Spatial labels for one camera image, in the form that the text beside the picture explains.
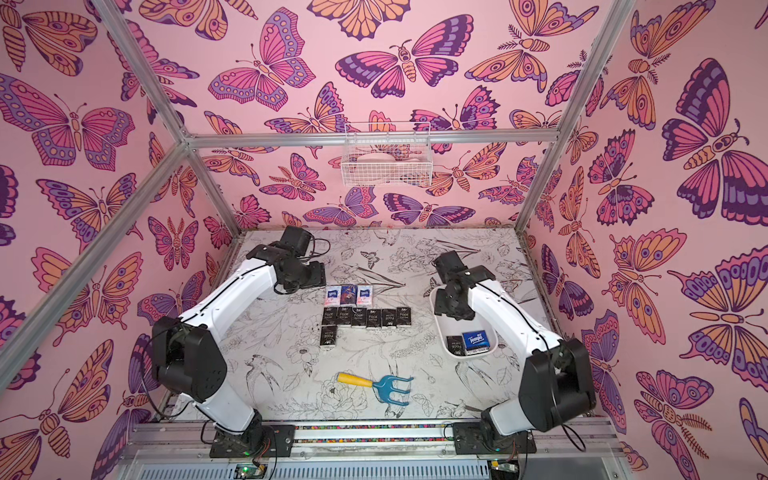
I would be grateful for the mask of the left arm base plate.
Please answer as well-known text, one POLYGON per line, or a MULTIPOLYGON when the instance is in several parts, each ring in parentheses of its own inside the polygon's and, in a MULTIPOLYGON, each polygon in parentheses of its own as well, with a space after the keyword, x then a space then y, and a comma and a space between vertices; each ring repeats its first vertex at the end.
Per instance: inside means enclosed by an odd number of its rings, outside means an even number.
POLYGON ((216 427, 209 456, 225 459, 289 457, 295 433, 296 426, 292 424, 259 424, 237 434, 216 427))

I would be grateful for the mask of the pink white tissue pack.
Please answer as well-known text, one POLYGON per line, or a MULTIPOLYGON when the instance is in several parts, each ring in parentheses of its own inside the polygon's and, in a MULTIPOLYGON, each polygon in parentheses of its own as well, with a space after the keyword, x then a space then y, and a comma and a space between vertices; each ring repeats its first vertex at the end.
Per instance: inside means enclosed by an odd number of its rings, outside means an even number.
POLYGON ((368 285, 357 286, 356 305, 358 307, 365 307, 365 308, 370 308, 373 305, 373 286, 372 285, 368 284, 368 285))
POLYGON ((324 306, 339 307, 341 305, 341 286, 327 286, 325 290, 324 306))

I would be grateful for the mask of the blue red illustrated tissue pack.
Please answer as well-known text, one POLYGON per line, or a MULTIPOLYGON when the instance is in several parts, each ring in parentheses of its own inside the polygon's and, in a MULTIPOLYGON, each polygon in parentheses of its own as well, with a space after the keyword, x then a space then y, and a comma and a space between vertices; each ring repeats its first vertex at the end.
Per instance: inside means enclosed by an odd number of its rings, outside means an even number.
POLYGON ((355 284, 345 284, 340 287, 340 305, 355 306, 357 304, 358 287, 355 284))

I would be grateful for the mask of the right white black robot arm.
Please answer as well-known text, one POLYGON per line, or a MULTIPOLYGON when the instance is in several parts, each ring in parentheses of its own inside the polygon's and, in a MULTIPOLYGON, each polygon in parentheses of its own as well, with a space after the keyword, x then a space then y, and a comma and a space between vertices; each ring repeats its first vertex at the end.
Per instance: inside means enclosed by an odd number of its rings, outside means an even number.
POLYGON ((581 341, 541 324, 490 270, 466 266, 457 252, 439 255, 433 265, 443 283, 432 301, 437 325, 482 320, 483 330, 497 334, 522 366, 517 393, 481 413, 489 438, 547 432, 595 408, 590 356, 581 341))

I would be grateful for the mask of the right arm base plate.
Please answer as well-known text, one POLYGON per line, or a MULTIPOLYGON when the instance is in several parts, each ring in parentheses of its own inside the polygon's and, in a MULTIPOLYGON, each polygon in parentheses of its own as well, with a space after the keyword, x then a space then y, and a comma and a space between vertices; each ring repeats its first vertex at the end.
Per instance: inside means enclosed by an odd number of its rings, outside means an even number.
POLYGON ((504 436, 482 420, 452 423, 451 430, 454 449, 459 455, 515 456, 537 452, 533 436, 526 431, 504 436))

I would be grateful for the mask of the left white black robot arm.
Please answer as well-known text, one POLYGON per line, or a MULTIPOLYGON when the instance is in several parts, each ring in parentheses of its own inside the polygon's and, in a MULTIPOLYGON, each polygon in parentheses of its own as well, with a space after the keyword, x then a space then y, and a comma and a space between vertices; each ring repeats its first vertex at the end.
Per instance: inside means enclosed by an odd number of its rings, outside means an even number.
POLYGON ((227 362, 219 343, 235 320, 265 293, 290 295, 326 285, 317 260, 316 237, 295 226, 280 239, 260 244, 207 297, 177 316, 164 316, 150 337, 152 378, 184 394, 220 430, 244 434, 257 411, 227 380, 227 362))

